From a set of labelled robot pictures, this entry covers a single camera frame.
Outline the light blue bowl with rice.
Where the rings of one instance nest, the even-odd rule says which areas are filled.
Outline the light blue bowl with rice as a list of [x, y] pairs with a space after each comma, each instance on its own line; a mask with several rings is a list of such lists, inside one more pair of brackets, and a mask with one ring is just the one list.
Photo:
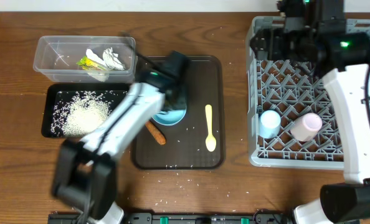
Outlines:
[[186, 110], [160, 111], [152, 119], [163, 126], [174, 126], [186, 115]]

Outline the orange carrot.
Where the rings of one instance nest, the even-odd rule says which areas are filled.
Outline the orange carrot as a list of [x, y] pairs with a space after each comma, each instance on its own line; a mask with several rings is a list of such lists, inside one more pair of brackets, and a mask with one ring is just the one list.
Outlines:
[[152, 135], [152, 137], [156, 140], [156, 142], [159, 145], [165, 145], [166, 144], [165, 136], [162, 134], [162, 132], [151, 121], [147, 121], [145, 123], [145, 126], [148, 129], [149, 133]]

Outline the yellow plastic spoon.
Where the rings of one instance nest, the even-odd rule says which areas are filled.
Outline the yellow plastic spoon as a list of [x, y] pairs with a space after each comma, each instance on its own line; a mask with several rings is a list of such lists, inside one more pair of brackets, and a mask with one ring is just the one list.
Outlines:
[[209, 152], [213, 152], [216, 149], [216, 139], [212, 133], [212, 106], [205, 106], [206, 124], [207, 124], [207, 137], [205, 144]]

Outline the white tissue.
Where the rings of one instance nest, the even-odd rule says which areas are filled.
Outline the white tissue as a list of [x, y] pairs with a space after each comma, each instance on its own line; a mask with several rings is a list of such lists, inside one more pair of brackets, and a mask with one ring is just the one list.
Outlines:
[[126, 70], [125, 64], [119, 61], [118, 54], [113, 52], [112, 47], [105, 49], [101, 57], [95, 54], [91, 49], [86, 50], [85, 56], [87, 56], [90, 60], [93, 60], [94, 62], [102, 64], [108, 69], [108, 70], [87, 70], [87, 74], [90, 75], [92, 78], [96, 79], [97, 81], [100, 82], [107, 81], [110, 76], [107, 73], [107, 71]]

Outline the light blue cup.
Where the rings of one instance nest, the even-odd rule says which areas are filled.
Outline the light blue cup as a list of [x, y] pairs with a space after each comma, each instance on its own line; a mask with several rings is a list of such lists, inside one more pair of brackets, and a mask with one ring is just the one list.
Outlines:
[[259, 136], [271, 139], [280, 131], [281, 117], [274, 110], [264, 111], [259, 118]]

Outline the white pink cup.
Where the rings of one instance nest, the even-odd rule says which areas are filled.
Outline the white pink cup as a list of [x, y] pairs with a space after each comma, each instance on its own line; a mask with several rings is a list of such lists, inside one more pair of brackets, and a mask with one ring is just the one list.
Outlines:
[[323, 125], [321, 118], [315, 113], [307, 113], [299, 117], [295, 122], [290, 133], [301, 142], [312, 140]]

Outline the yellow green snack wrapper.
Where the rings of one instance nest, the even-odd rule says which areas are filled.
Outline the yellow green snack wrapper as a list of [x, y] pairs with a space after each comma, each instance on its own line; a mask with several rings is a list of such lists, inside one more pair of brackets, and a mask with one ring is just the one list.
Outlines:
[[83, 56], [77, 62], [77, 65], [79, 65], [83, 70], [108, 70], [105, 66], [90, 60], [87, 56]]

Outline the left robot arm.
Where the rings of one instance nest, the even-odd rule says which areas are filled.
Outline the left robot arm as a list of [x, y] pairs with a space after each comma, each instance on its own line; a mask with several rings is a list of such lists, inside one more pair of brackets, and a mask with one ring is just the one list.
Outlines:
[[120, 223], [116, 200], [116, 164], [143, 126], [162, 111], [187, 105], [183, 76], [190, 59], [172, 51], [161, 63], [146, 59], [128, 94], [97, 129], [60, 146], [52, 195], [80, 211], [69, 223]]

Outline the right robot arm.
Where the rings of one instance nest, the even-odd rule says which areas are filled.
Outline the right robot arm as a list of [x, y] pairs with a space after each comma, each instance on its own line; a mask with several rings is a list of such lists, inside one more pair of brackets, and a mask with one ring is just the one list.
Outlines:
[[295, 223], [347, 223], [370, 218], [370, 37], [348, 32], [342, 1], [282, 0], [282, 28], [249, 42], [259, 60], [315, 64], [333, 105], [343, 147], [344, 182], [293, 211]]

